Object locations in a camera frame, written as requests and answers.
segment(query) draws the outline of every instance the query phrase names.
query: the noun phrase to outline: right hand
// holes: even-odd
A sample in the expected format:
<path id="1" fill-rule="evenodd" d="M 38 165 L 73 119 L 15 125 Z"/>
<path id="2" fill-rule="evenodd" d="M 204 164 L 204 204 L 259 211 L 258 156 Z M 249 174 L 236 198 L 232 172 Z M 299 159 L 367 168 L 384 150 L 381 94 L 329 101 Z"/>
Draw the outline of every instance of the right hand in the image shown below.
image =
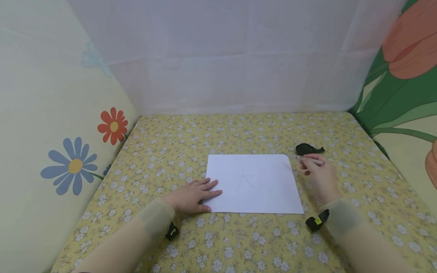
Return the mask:
<path id="1" fill-rule="evenodd" d="M 309 158 L 323 161 L 323 165 L 318 166 Z M 304 175 L 311 175 L 311 183 L 317 198 L 326 205 L 336 199 L 341 198 L 337 187 L 337 175 L 334 166 L 318 154 L 304 155 L 304 159 L 299 162 L 300 168 L 305 170 Z"/>

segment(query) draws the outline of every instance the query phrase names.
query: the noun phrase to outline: blue flower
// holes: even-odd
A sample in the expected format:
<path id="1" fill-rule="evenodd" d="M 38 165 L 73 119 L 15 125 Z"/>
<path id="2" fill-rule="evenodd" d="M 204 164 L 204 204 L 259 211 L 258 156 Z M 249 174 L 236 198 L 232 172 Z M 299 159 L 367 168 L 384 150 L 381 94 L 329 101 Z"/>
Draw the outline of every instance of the blue flower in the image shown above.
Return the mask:
<path id="1" fill-rule="evenodd" d="M 41 176 L 46 179 L 58 177 L 53 182 L 53 185 L 59 185 L 56 189 L 56 193 L 59 195 L 65 194 L 68 191 L 71 182 L 74 180 L 73 193 L 74 195 L 79 195 L 82 191 L 82 177 L 84 177 L 88 183 L 94 181 L 94 176 L 86 170 L 97 170 L 96 165 L 90 164 L 96 160 L 97 155 L 92 154 L 87 158 L 90 146 L 85 144 L 82 147 L 82 139 L 80 137 L 77 137 L 74 141 L 74 147 L 69 138 L 64 139 L 63 145 L 70 159 L 66 158 L 58 151 L 49 151 L 49 158 L 62 165 L 44 168 L 41 171 Z"/>
<path id="2" fill-rule="evenodd" d="M 106 167 L 106 169 L 103 171 L 103 176 L 106 176 L 110 167 L 111 167 L 111 164 L 109 164 L 108 167 Z"/>

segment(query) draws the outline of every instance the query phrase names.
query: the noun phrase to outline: butterfly drawing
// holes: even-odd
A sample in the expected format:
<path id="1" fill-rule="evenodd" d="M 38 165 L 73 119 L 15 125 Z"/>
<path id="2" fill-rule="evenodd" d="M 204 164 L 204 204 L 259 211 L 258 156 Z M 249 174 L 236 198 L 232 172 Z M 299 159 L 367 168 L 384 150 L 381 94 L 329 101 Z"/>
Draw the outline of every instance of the butterfly drawing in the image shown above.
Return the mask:
<path id="1" fill-rule="evenodd" d="M 94 48 L 93 42 L 87 42 L 87 51 L 82 53 L 82 61 L 80 64 L 85 68 L 91 68 L 99 66 L 103 74 L 108 78 L 112 78 L 111 71 L 109 67 L 105 64 L 103 59 L 98 55 L 96 49 Z"/>

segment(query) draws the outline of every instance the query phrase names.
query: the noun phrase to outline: black object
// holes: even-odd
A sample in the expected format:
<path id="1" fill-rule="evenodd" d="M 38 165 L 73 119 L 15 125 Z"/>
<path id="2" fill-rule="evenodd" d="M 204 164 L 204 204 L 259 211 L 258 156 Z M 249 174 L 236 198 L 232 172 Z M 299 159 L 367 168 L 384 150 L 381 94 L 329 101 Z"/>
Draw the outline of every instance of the black object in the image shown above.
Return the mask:
<path id="1" fill-rule="evenodd" d="M 307 155 L 307 154 L 320 154 L 324 152 L 325 149 L 322 147 L 320 149 L 316 149 L 312 147 L 310 144 L 302 143 L 296 146 L 296 153 L 299 156 Z"/>
<path id="2" fill-rule="evenodd" d="M 171 241 L 174 238 L 176 238 L 176 236 L 179 234 L 179 229 L 177 229 L 177 227 L 173 224 L 173 222 L 170 223 L 170 228 L 167 231 L 167 234 L 165 235 L 165 237 Z"/>
<path id="3" fill-rule="evenodd" d="M 324 210 L 321 214 L 317 216 L 317 218 L 310 217 L 305 221 L 305 224 L 312 232 L 318 231 L 322 228 L 324 222 L 328 220 L 329 210 Z"/>

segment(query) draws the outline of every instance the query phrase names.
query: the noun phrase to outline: orange tulip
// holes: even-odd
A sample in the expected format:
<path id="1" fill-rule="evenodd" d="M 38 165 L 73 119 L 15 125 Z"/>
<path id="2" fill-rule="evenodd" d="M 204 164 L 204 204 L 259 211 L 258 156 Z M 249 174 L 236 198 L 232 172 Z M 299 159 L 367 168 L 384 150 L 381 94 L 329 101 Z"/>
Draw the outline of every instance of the orange tulip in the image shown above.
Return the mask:
<path id="1" fill-rule="evenodd" d="M 437 189 L 437 139 L 433 144 L 433 148 L 427 155 L 427 159 L 425 160 L 425 168 L 428 176 L 431 179 L 431 182 Z"/>
<path id="2" fill-rule="evenodd" d="M 420 76 L 437 64 L 437 3 L 419 0 L 395 22 L 382 44 L 384 59 L 396 78 Z"/>

